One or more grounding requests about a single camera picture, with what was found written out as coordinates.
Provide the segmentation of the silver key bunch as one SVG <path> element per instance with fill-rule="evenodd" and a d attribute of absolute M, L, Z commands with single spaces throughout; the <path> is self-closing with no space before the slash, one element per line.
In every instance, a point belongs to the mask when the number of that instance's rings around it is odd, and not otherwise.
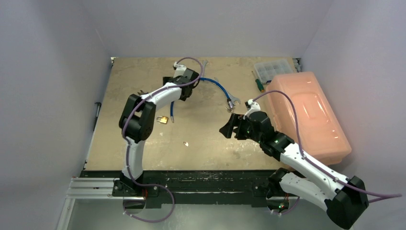
<path fill-rule="evenodd" d="M 234 111 L 234 107 L 225 107 L 227 112 L 232 113 Z"/>

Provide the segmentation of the brass padlock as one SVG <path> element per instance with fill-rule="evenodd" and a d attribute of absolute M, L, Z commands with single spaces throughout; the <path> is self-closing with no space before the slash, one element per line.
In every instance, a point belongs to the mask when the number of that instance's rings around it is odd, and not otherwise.
<path fill-rule="evenodd" d="M 168 120 L 169 120 L 169 118 L 167 116 L 158 116 L 156 118 L 156 121 L 161 123 L 161 124 L 167 124 Z"/>

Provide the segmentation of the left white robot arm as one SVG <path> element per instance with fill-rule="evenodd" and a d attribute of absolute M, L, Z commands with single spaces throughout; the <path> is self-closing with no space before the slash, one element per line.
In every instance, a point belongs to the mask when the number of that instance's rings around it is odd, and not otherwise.
<path fill-rule="evenodd" d="M 200 74 L 189 68 L 177 68 L 173 77 L 164 77 L 163 86 L 141 96 L 131 94 L 119 120 L 127 142 L 120 182 L 131 196 L 142 192 L 142 158 L 147 138 L 151 135 L 156 111 L 176 100 L 185 101 L 192 94 Z"/>

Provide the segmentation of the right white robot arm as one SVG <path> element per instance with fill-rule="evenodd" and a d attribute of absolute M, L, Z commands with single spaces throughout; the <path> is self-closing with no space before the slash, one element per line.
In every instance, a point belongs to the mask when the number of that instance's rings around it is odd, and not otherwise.
<path fill-rule="evenodd" d="M 263 152 L 290 166 L 301 175 L 280 168 L 269 177 L 269 195 L 283 192 L 299 196 L 326 211 L 340 228 L 349 230 L 369 206 L 362 179 L 349 178 L 319 162 L 284 133 L 276 131 L 265 112 L 249 116 L 232 114 L 219 129 L 225 138 L 250 139 L 259 143 Z"/>

